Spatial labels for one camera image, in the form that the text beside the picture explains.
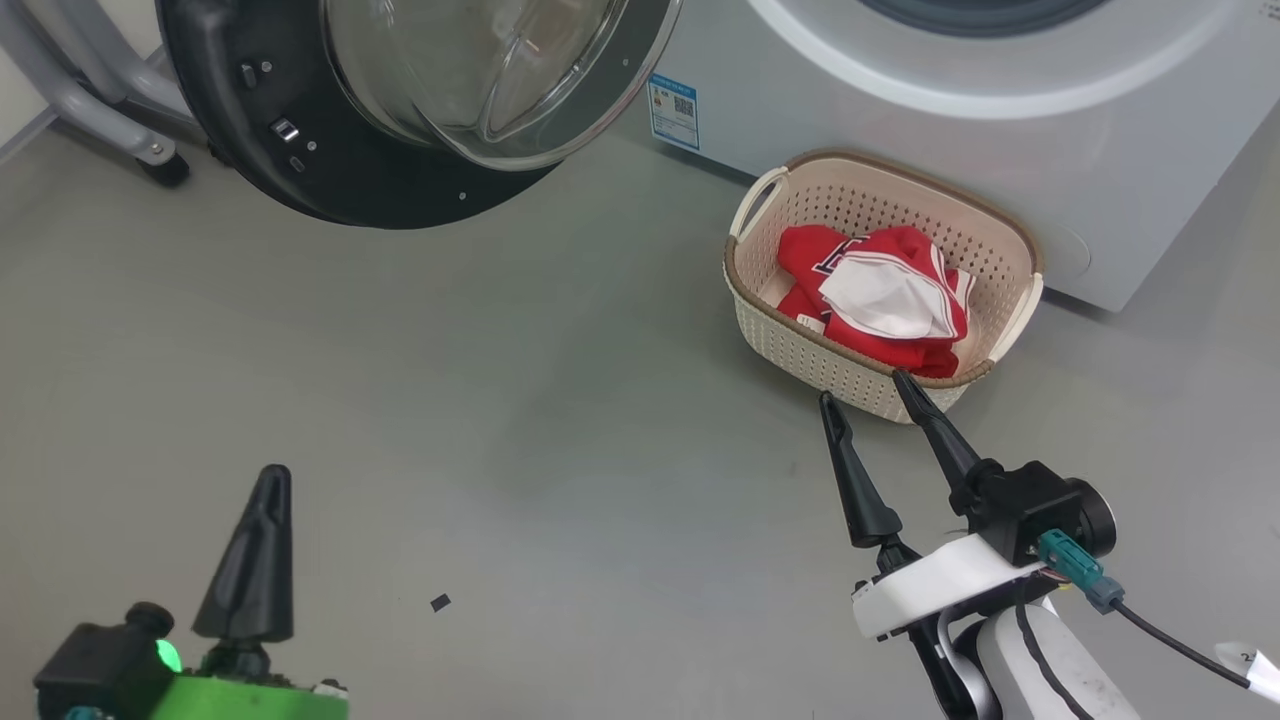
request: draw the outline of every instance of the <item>clothing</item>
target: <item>clothing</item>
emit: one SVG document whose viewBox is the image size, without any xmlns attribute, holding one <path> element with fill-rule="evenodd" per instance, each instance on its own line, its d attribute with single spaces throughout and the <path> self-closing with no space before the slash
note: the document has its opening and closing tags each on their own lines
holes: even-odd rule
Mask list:
<svg viewBox="0 0 1280 720">
<path fill-rule="evenodd" d="M 973 278 L 946 268 L 920 231 L 847 238 L 824 225 L 787 228 L 778 263 L 796 279 L 778 304 L 782 314 L 891 366 L 955 375 L 952 346 L 969 332 Z"/>
</svg>

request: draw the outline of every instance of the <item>white washing machine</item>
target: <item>white washing machine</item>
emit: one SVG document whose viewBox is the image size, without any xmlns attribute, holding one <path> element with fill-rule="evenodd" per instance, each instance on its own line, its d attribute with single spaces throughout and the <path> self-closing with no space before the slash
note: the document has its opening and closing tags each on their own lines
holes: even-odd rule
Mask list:
<svg viewBox="0 0 1280 720">
<path fill-rule="evenodd" d="M 1280 3 L 685 0 L 648 95 L 753 174 L 838 145 L 966 187 L 1120 310 L 1280 99 Z"/>
</svg>

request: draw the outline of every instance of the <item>teal connector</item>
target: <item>teal connector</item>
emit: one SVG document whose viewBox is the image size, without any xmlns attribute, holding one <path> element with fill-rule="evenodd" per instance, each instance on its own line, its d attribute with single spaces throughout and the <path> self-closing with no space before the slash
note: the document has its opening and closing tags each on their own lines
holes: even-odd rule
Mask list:
<svg viewBox="0 0 1280 720">
<path fill-rule="evenodd" d="M 1120 583 L 1106 577 L 1102 564 L 1062 530 L 1050 530 L 1041 536 L 1039 559 L 1050 570 L 1084 591 L 1084 597 L 1103 615 L 1114 610 L 1114 601 L 1124 600 Z"/>
</svg>

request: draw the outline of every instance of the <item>floor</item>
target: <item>floor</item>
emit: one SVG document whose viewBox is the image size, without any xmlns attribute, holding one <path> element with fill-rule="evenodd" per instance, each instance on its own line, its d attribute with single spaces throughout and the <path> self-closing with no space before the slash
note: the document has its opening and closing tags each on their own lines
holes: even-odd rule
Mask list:
<svg viewBox="0 0 1280 720">
<path fill-rule="evenodd" d="M 877 644 L 814 393 L 737 336 L 744 186 L 628 113 L 447 228 L 323 224 L 195 150 L 178 191 L 45 133 L 0 169 L 0 714 L 79 621 L 186 630 L 256 471 L 296 477 L 300 680 L 353 716 L 937 716 Z M 1280 655 L 1280 118 L 1129 309 L 1051 299 L 952 418 L 1100 487 L 1107 569 L 1190 644 Z M 924 438 L 854 415 L 918 550 L 960 527 Z M 433 612 L 430 601 L 453 603 Z M 1147 717 L 1274 706 L 1059 593 Z"/>
</svg>

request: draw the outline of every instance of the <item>laundry basket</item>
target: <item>laundry basket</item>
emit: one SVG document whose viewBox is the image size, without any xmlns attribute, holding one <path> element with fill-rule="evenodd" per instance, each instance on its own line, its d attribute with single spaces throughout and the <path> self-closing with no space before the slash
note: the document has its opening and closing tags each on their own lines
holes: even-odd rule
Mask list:
<svg viewBox="0 0 1280 720">
<path fill-rule="evenodd" d="M 969 336 L 947 379 L 916 378 L 938 407 L 955 404 L 1021 334 L 1044 288 L 1044 261 L 1015 220 L 938 181 L 844 150 L 819 150 L 769 170 L 746 193 L 730 228 L 724 279 L 746 342 L 818 389 L 895 423 L 910 418 L 892 368 L 837 345 L 778 313 L 795 279 L 778 266 L 778 240 L 792 225 L 823 224 L 846 236 L 914 225 L 947 264 L 974 275 Z"/>
</svg>

